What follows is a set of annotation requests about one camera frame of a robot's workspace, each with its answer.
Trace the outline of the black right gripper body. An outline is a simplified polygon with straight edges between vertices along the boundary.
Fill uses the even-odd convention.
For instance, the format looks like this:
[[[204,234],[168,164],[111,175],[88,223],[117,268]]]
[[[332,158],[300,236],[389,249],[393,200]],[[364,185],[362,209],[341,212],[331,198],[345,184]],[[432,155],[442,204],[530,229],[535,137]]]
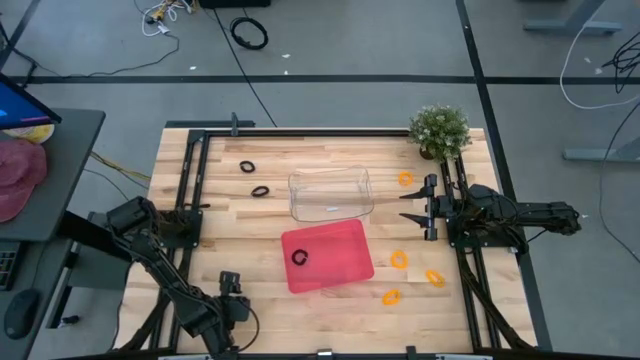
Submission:
[[[424,179],[424,195],[427,199],[425,211],[427,213],[427,225],[425,239],[436,241],[438,231],[435,225],[436,218],[443,218],[446,221],[453,216],[453,197],[451,195],[435,195],[437,187],[437,175],[429,174]]]

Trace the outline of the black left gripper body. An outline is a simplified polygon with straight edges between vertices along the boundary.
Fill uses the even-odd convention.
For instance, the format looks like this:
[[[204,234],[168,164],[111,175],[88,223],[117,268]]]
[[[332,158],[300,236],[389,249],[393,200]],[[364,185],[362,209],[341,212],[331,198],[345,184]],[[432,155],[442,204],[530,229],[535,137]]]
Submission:
[[[221,271],[219,276],[219,300],[226,317],[233,322],[245,322],[250,315],[250,300],[242,295],[240,274]]]

